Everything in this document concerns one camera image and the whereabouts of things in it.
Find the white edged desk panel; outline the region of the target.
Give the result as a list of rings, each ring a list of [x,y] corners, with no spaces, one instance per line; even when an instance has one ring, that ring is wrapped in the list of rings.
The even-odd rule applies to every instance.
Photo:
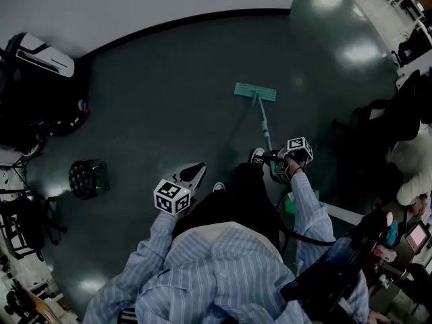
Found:
[[[349,210],[336,207],[334,205],[327,204],[325,202],[320,202],[327,209],[327,214],[329,216],[335,217],[341,221],[349,223],[351,225],[358,225],[363,218],[363,215],[355,213]]]

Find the black mobile base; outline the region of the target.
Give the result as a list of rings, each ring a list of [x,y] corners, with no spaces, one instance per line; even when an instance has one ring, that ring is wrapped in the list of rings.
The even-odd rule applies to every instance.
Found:
[[[0,48],[0,150],[29,155],[48,136],[73,132],[88,116],[85,93],[66,67]]]

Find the brown wooden desk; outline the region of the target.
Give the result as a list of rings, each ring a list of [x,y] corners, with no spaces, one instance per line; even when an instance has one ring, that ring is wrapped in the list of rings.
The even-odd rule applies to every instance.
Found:
[[[417,217],[408,208],[399,205],[397,202],[388,202],[381,207],[382,211],[392,212],[394,219],[399,223],[399,235],[396,243],[392,247],[386,245],[385,236],[383,233],[379,240],[379,244],[385,246],[388,249],[392,249],[397,252],[397,259],[392,263],[387,263],[380,260],[375,255],[372,255],[367,260],[367,263],[363,267],[363,272],[366,276],[367,285],[369,288],[380,284],[380,275],[386,276],[388,283],[396,281],[397,277],[401,277],[405,272],[406,267],[409,263],[418,263],[423,265],[428,273],[432,272],[432,216],[422,219]],[[419,222],[422,221],[431,233],[431,238],[424,245],[422,250],[415,254],[408,245],[405,235]]]

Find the person's right hand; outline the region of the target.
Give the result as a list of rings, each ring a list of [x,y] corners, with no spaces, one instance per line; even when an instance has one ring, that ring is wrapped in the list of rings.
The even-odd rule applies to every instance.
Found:
[[[285,156],[284,157],[284,161],[285,161],[285,163],[286,163],[286,165],[287,165],[287,167],[286,167],[286,174],[287,174],[287,176],[289,177],[289,179],[292,179],[292,177],[295,175],[295,174],[293,174],[294,173],[294,171],[297,169],[297,168],[299,168],[299,167],[301,167],[295,160],[293,160],[291,157],[289,157],[289,156]]]

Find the cardboard box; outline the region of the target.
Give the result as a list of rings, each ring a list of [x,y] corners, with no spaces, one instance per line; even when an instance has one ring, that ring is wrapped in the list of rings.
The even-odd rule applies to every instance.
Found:
[[[26,290],[26,293],[29,295],[31,301],[33,301],[36,311],[45,318],[46,322],[48,324],[55,324],[51,316],[51,309],[47,304],[28,290]]]

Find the black office chair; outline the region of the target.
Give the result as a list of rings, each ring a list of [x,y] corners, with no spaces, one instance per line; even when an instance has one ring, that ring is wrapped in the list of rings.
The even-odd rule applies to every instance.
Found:
[[[45,238],[54,246],[59,244],[51,230],[65,234],[68,229],[57,225],[49,217],[51,205],[56,202],[55,197],[32,200],[27,196],[0,201],[0,234],[8,253],[13,258],[20,260],[35,254],[38,260],[43,262],[45,259],[42,249],[45,246]]]
[[[421,120],[420,79],[420,71],[416,70],[391,99],[377,99],[355,109],[353,126],[332,121],[331,125],[348,138],[350,160],[359,165],[380,162],[388,148],[417,135]]]

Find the person's right forearm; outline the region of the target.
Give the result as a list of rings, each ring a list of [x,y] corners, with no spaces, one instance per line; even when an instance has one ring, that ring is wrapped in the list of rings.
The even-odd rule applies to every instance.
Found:
[[[291,179],[296,204],[295,232],[321,242],[333,242],[332,222],[327,209],[318,201],[304,172]]]

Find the pink packet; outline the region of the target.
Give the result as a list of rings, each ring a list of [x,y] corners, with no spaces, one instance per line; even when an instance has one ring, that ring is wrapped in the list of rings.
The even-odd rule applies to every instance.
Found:
[[[380,260],[383,260],[387,263],[394,262],[398,257],[396,251],[388,249],[382,245],[376,245],[376,247],[373,249],[373,254]]]

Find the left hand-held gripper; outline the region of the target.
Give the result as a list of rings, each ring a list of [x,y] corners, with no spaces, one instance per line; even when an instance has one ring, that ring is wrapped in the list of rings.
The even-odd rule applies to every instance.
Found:
[[[155,207],[169,214],[179,214],[190,208],[195,190],[200,187],[207,166],[202,163],[187,163],[177,167],[174,174],[163,178],[153,191]],[[194,178],[191,181],[182,178]]]

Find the black round stool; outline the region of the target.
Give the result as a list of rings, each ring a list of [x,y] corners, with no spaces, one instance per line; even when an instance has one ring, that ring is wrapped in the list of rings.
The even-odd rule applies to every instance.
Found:
[[[95,198],[110,190],[107,165],[102,161],[74,162],[69,170],[68,181],[72,194],[80,200]]]

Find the white equipment table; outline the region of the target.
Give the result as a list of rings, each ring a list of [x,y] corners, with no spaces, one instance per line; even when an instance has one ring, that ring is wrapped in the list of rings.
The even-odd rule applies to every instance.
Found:
[[[26,290],[47,304],[55,324],[81,324],[44,262],[34,256],[17,261],[0,250],[0,324],[48,324]]]

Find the person's striped blue shirt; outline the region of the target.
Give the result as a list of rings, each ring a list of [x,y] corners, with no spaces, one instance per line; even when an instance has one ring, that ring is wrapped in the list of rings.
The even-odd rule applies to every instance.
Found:
[[[99,290],[83,324],[112,324],[126,308],[138,324],[312,324],[280,293],[292,272],[255,237],[229,227],[209,245],[191,234],[164,259],[148,241]]]

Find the person's black trousers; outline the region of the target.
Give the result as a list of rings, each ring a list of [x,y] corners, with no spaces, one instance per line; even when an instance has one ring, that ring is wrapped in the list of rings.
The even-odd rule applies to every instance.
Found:
[[[279,248],[280,216],[267,196],[263,175],[261,164],[237,166],[227,189],[210,193],[193,207],[176,223],[173,237],[198,226],[234,221]]]

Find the green cloth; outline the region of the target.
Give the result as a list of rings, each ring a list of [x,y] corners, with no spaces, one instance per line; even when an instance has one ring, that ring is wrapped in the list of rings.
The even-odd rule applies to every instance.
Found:
[[[294,200],[293,192],[287,193],[281,202],[281,208],[284,212],[295,215],[296,214],[296,204]]]

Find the teal mop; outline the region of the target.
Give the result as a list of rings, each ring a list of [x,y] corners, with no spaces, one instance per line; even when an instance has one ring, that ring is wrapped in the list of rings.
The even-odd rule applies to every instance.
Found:
[[[246,97],[252,99],[252,106],[258,107],[261,117],[261,130],[265,139],[266,151],[273,151],[273,145],[271,142],[271,135],[267,123],[267,116],[264,108],[264,101],[275,102],[276,100],[276,90],[270,88],[264,88],[261,86],[254,86],[249,84],[237,83],[234,89],[234,95],[239,97]],[[270,177],[273,181],[273,168],[275,161],[265,163],[269,167]]]

